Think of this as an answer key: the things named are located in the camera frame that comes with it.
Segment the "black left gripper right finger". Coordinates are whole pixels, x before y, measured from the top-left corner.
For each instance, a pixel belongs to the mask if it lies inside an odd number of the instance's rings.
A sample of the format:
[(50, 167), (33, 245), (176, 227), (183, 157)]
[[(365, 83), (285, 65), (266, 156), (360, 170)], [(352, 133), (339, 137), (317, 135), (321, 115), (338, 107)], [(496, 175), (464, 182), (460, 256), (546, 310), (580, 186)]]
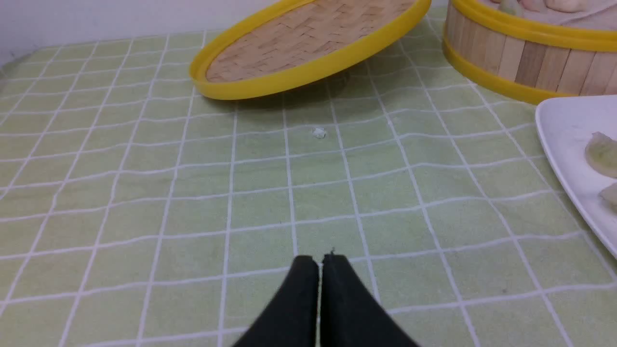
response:
[(322, 347), (416, 347), (373, 298), (345, 255), (322, 260)]

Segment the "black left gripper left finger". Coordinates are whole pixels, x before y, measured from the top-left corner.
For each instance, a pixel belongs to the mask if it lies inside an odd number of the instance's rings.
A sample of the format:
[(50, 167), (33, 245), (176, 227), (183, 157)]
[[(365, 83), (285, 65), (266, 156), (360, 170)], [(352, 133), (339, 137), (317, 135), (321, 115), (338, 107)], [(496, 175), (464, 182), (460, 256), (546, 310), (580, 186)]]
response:
[(316, 345), (317, 263), (298, 255), (277, 292), (235, 347), (314, 347)]

